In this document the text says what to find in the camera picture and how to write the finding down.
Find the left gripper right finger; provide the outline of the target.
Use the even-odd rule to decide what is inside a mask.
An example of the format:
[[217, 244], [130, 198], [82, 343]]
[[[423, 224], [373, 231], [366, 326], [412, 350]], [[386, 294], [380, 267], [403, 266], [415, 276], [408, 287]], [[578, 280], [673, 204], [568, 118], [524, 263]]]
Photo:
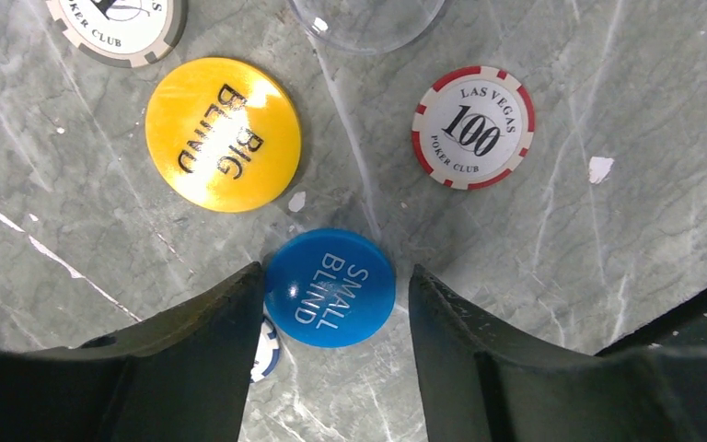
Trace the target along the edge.
[[409, 317], [432, 441], [707, 441], [707, 288], [594, 355], [519, 330], [422, 266]]

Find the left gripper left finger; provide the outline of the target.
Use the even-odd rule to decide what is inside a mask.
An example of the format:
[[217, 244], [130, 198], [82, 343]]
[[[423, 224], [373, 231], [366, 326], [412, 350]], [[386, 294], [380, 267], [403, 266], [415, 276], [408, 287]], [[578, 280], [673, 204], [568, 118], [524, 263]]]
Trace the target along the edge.
[[235, 441], [261, 331], [253, 262], [76, 347], [0, 350], [0, 441]]

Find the blue small blind button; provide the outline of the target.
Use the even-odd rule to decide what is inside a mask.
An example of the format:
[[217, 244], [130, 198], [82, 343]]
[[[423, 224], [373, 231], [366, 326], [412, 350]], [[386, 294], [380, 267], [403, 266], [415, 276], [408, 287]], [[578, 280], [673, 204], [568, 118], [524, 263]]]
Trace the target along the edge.
[[273, 323], [317, 347], [368, 339], [396, 300], [396, 275], [384, 252], [348, 230], [300, 234], [273, 254], [266, 269], [264, 302]]

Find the yellow big blind button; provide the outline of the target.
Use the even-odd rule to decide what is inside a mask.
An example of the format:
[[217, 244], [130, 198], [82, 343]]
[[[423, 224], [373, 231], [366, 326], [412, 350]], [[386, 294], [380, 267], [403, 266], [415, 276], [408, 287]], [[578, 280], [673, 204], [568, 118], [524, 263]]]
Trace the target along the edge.
[[299, 166], [302, 130], [281, 85], [239, 60], [206, 57], [160, 80], [145, 109], [156, 170], [203, 208], [241, 213], [271, 203]]

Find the grey poker chip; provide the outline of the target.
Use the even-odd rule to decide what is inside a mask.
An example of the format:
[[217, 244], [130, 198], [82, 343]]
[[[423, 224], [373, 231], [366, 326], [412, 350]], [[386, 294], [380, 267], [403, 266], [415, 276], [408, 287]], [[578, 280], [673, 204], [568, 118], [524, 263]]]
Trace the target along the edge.
[[54, 25], [80, 52], [115, 67], [155, 64], [178, 44], [184, 0], [49, 0]]

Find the clear dealer button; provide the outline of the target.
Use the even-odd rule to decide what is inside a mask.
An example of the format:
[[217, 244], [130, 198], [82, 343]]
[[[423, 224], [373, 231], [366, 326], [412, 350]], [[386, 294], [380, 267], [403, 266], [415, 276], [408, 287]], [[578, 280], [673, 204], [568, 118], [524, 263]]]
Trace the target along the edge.
[[332, 48], [375, 55], [414, 41], [433, 23], [445, 0], [290, 0], [306, 32]]

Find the blue poker chip right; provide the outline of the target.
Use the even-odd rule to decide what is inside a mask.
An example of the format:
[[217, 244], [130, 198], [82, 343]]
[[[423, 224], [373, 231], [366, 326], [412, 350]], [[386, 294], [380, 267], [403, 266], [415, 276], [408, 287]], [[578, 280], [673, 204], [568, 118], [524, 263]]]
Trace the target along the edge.
[[278, 332], [272, 322], [264, 317], [253, 367], [250, 371], [250, 382], [256, 383], [269, 376], [275, 370], [280, 355], [281, 345]]

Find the red poker chip lower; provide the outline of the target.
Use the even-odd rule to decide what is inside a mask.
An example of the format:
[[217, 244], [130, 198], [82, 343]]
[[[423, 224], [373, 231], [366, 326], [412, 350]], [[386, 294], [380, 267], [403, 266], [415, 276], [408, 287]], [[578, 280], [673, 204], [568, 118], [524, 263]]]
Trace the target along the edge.
[[411, 142], [427, 175], [468, 191], [513, 172], [535, 127], [526, 87], [505, 70], [473, 65], [443, 75], [425, 92], [413, 114]]

